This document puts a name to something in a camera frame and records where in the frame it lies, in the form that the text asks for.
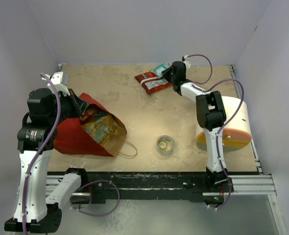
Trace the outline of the green snack packet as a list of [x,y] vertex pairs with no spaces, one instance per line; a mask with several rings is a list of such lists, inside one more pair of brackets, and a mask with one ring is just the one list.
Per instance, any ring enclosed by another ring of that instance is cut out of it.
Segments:
[[155,67],[154,69],[152,69],[151,72],[153,74],[155,74],[158,78],[161,78],[162,77],[162,72],[167,70],[170,66],[171,66],[170,63],[160,64],[157,67]]

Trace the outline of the red white snack packet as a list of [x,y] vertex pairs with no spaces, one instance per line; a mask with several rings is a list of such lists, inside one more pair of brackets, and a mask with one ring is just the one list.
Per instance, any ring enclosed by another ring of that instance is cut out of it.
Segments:
[[158,75],[151,71],[136,75],[134,78],[148,95],[171,86],[170,82],[164,78],[159,78]]

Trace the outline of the red brown paper bag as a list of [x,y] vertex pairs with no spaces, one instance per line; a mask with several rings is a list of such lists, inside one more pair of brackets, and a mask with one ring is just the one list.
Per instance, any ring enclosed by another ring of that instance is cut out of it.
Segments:
[[[67,155],[117,156],[125,143],[131,144],[126,141],[127,129],[125,125],[88,94],[82,93],[79,97],[87,101],[89,107],[83,116],[68,118],[58,125],[58,135],[54,140],[54,149]],[[87,117],[95,111],[101,110],[111,114],[116,123],[123,129],[122,133],[119,136],[114,136],[105,148],[96,143],[81,127]]]

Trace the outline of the yellow kettle chips bag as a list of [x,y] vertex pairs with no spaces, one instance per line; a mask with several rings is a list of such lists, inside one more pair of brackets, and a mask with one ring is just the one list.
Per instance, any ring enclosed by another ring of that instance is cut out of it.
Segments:
[[123,129],[109,113],[95,111],[81,124],[82,129],[99,145],[106,147],[114,136],[119,136]]

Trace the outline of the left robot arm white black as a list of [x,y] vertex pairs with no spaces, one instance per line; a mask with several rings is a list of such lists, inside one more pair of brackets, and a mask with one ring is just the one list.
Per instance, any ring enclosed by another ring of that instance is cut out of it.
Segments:
[[33,90],[27,100],[29,111],[17,133],[21,161],[19,197],[15,213],[4,224],[7,232],[49,234],[58,230],[62,208],[75,191],[88,188],[87,172],[69,168],[62,181],[47,193],[48,165],[57,136],[57,126],[68,118],[83,115],[88,103],[72,89],[53,92],[48,88]]

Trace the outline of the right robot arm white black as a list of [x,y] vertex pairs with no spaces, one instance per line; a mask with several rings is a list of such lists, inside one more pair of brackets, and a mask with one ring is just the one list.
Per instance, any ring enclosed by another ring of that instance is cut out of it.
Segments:
[[196,105],[196,120],[203,129],[207,147],[206,188],[218,191],[224,183],[231,184],[223,157],[222,127],[226,121],[226,112],[219,91],[209,92],[196,86],[186,78],[186,64],[175,61],[162,76],[172,83],[173,89]]

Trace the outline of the clear tape roll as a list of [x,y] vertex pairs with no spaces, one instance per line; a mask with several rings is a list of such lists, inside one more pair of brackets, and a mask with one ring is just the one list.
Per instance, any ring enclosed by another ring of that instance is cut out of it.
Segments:
[[174,150],[174,140],[171,136],[162,135],[156,140],[156,151],[163,156],[169,156]]

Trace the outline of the large white paper roll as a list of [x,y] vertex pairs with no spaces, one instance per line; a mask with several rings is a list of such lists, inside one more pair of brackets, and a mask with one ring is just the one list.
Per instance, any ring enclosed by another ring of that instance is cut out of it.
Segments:
[[228,120],[240,105],[235,117],[224,127],[222,134],[223,151],[231,152],[243,149],[252,140],[247,105],[239,98],[223,96],[226,119]]

